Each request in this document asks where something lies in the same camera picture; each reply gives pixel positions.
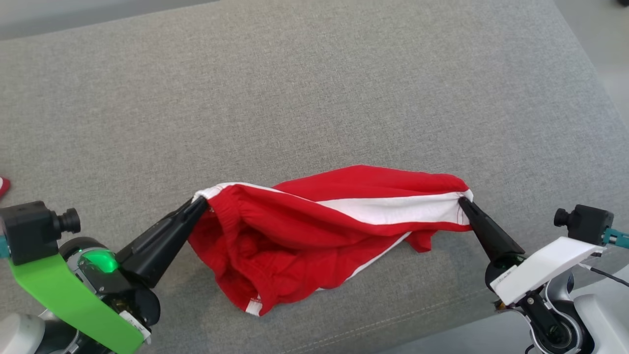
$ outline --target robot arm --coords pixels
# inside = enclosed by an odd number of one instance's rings
[[[469,218],[472,230],[489,258],[485,284],[489,290],[496,292],[494,289],[496,281],[504,280],[508,272],[513,271],[514,268],[524,267],[525,252],[475,203],[462,197],[459,199],[459,205]],[[567,288],[568,282],[565,282],[563,287]],[[515,303],[505,304],[499,300],[495,303],[496,310],[511,310],[521,314],[531,327],[536,346],[543,353],[576,353],[582,349],[584,337],[589,336],[587,329],[583,331],[584,326],[581,328],[578,320],[572,316],[566,316],[566,312],[578,316],[576,311],[573,311],[573,305],[567,305],[563,312],[557,310],[556,305],[553,304],[555,299],[548,298],[545,288],[542,285],[531,289],[516,299]]]
[[[0,354],[132,354],[149,343],[160,317],[151,289],[207,208],[203,198],[187,201],[117,254],[89,237],[57,246],[61,232],[81,229],[74,209],[62,216],[43,202],[0,209],[0,256],[47,308],[39,317],[12,315],[1,322],[6,335],[0,336]]]

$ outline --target white stripe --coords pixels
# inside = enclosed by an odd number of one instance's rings
[[[262,310],[260,295],[258,295],[258,300],[259,301],[256,301],[255,299],[249,300],[249,305],[247,305],[245,312],[260,317],[260,310]]]
[[[404,241],[404,239],[406,239],[410,234],[411,234],[411,232],[409,231],[406,234],[403,234],[402,236],[400,236],[400,238],[397,241],[395,241],[392,245],[390,245],[389,248],[385,249],[381,254],[378,254],[377,256],[375,256],[372,259],[370,259],[367,263],[365,263],[365,264],[361,265],[360,267],[356,268],[356,270],[354,270],[352,275],[347,277],[347,279],[345,279],[343,282],[346,282],[347,280],[350,280],[354,275],[358,274],[360,271],[362,271],[363,269],[365,269],[368,266],[370,266],[373,262],[377,261],[380,257],[384,256],[385,253],[389,252],[390,250],[393,249],[393,247],[397,246],[400,242]],[[325,289],[325,288],[318,288],[316,291],[319,291],[319,290],[327,290],[327,289]]]
[[[276,193],[284,193],[250,183],[221,183],[211,188],[200,190],[194,199],[204,197],[212,199],[228,186],[243,185]],[[330,209],[339,211],[357,221],[372,225],[393,225],[404,222],[451,222],[469,225],[469,219],[459,207],[459,198],[474,198],[472,191],[453,191],[435,195],[416,195],[393,198],[348,198],[316,202]]]

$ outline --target cable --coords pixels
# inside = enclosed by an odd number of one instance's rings
[[[524,354],[528,354],[528,352],[531,351],[534,347],[535,347],[534,344],[531,344],[530,346],[528,346],[528,348],[524,351]]]
[[[615,282],[619,282],[622,285],[624,285],[626,287],[629,287],[629,283],[628,282],[626,282],[626,281],[624,281],[624,280],[622,280],[620,278],[616,278],[616,277],[614,277],[613,275],[611,275],[609,273],[605,273],[604,271],[602,271],[600,269],[593,268],[593,267],[591,267],[589,265],[585,265],[583,263],[579,263],[579,266],[581,266],[581,267],[583,267],[583,268],[585,268],[585,269],[587,269],[589,271],[593,271],[593,272],[595,272],[597,274],[604,275],[604,276],[608,277],[609,279],[614,280]]]

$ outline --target gray couch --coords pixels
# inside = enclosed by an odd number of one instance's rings
[[[221,0],[0,42],[1,206],[75,207],[113,250],[200,188],[371,164],[460,176],[532,252],[558,207],[629,229],[628,138],[550,0]],[[375,353],[490,316],[486,262],[440,232],[256,318],[186,246],[140,353]],[[38,313],[0,281],[0,317]]]

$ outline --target green light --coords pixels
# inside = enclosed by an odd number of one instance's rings
[[[81,258],[98,267],[103,273],[111,273],[119,266],[114,254],[108,249],[95,249],[86,252]]]

